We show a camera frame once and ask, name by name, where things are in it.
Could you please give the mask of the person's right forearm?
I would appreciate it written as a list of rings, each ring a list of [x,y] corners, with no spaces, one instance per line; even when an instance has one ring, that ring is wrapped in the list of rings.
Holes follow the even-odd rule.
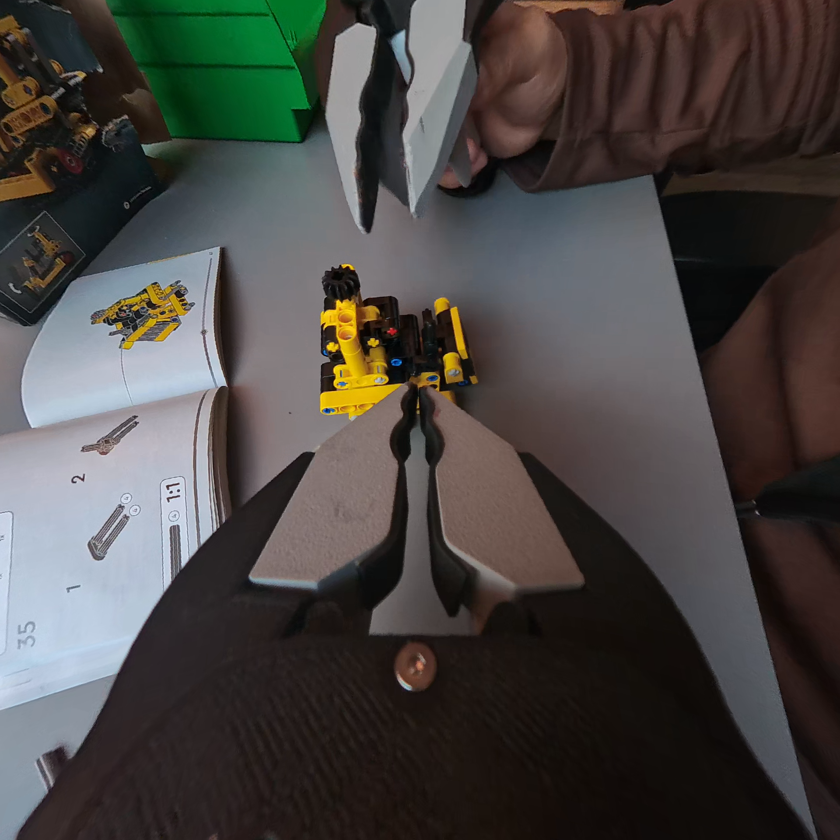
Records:
[[[551,16],[567,75],[552,129],[505,164],[527,193],[839,149],[839,2],[670,2]]]

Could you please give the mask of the green box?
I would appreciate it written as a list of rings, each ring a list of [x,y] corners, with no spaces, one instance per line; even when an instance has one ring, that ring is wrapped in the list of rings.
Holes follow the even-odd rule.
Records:
[[[171,136],[299,143],[324,1],[108,1]]]

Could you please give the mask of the dark lego set box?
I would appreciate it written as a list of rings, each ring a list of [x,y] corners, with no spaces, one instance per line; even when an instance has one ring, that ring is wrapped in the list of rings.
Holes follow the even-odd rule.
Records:
[[[1,310],[30,326],[163,189],[161,109],[106,2],[1,2]]]

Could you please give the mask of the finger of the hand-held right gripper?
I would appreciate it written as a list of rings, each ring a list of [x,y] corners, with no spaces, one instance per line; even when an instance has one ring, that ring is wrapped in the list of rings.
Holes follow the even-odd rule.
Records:
[[[395,23],[354,23],[336,36],[325,117],[343,192],[369,234],[380,187],[403,199],[403,67]]]
[[[406,84],[402,152],[414,217],[425,214],[447,170],[458,186],[473,179],[468,111],[478,69],[468,23],[467,12],[400,12],[389,35]]]

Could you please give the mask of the person's leg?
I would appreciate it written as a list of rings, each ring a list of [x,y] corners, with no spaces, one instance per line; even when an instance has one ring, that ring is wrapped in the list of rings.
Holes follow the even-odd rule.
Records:
[[[764,284],[701,369],[735,501],[838,456],[838,227]],[[742,536],[813,822],[838,838],[838,525],[755,519]]]

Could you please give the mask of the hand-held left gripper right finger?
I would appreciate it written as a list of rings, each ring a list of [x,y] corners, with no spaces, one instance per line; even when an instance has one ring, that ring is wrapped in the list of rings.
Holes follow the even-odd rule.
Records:
[[[432,575],[446,613],[481,632],[502,603],[585,578],[520,455],[433,388],[418,393]]]

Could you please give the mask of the white lego instruction booklet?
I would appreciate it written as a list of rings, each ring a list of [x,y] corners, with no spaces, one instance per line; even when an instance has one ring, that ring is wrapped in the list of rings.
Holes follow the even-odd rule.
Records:
[[[1,708],[117,673],[229,510],[223,250],[76,280],[1,441]]]

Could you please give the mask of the yellow and black lego model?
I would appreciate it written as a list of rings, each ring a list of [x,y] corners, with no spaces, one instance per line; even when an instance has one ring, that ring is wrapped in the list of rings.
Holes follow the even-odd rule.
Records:
[[[450,402],[478,383],[459,310],[441,297],[422,317],[402,313],[397,298],[361,295],[355,268],[322,277],[320,414],[355,418],[403,384],[430,387]]]

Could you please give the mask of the black chair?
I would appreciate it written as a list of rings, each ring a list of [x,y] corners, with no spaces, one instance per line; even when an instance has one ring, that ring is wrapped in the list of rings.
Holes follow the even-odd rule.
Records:
[[[772,274],[806,250],[836,196],[715,190],[659,194],[698,355],[718,343]]]

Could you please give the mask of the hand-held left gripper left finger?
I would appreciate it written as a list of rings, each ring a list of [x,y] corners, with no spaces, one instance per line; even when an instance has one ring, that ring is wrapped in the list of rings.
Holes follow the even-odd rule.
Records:
[[[370,612],[403,573],[417,389],[399,385],[314,453],[249,579]]]

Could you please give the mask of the person's right hand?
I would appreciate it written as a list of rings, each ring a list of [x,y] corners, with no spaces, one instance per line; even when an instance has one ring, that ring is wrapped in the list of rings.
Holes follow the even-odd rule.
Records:
[[[471,177],[490,159],[528,152],[549,136],[568,68],[564,38],[536,7],[504,3],[479,40],[479,74],[467,138]]]

